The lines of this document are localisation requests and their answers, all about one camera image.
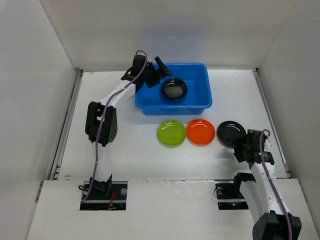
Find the orange plate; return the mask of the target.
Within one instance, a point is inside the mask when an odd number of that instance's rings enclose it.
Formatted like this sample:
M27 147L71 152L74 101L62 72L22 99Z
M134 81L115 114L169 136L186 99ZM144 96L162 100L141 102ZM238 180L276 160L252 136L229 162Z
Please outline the orange plate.
M206 146L215 139L216 129L208 120L198 118L188 123L186 135L193 144Z

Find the black plate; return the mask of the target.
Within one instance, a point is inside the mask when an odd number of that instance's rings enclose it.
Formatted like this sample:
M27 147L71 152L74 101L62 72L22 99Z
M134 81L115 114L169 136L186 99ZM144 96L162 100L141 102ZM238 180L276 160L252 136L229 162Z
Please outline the black plate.
M161 93L164 98L170 101L180 101L188 93L187 84L180 78L170 78L161 85Z
M227 148L233 148L233 141L246 134L245 128L236 121L227 120L217 128L219 142Z

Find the green plate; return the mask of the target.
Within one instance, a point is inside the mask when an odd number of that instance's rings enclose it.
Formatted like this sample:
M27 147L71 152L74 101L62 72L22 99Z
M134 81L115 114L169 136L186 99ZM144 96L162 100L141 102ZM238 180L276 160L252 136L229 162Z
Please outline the green plate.
M167 120L157 128L157 138L166 147L180 146L187 137L186 127L177 120Z

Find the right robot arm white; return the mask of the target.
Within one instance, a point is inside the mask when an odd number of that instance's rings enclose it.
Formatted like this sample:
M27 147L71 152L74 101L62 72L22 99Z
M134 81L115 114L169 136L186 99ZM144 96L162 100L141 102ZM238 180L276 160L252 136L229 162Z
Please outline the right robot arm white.
M292 215L278 188L274 158L265 151L269 136L267 129L249 129L233 141L235 158L246 162L250 172L237 173L231 190L236 197L244 197L254 223L254 240L296 240L302 222Z

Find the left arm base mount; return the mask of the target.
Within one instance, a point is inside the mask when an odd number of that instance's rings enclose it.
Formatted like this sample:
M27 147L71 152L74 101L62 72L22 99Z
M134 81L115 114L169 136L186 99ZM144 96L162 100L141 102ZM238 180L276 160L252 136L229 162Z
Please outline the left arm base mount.
M115 181L112 183L110 192L105 195L92 189L86 197L89 182L79 187L82 192L80 207L81 211L125 211L127 207L128 182Z

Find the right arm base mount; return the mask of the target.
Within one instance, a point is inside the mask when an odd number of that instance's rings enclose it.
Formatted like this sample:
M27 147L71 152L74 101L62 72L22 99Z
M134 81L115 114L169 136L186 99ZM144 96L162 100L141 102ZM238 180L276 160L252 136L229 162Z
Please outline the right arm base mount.
M219 210L248 210L249 207L243 195L236 190L232 180L215 181L213 191Z

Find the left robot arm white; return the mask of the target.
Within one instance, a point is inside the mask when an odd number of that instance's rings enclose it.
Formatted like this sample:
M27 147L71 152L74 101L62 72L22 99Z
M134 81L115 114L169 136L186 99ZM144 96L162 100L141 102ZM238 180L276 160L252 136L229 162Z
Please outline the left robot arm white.
M107 153L118 133L117 105L136 94L144 85L152 88L172 72L160 57L155 57L155 67L147 54L138 50L132 66L120 78L112 92L100 101L89 103L85 121L85 134L94 150L94 168L89 185L83 187L85 201L91 194L107 198L112 194L111 157Z

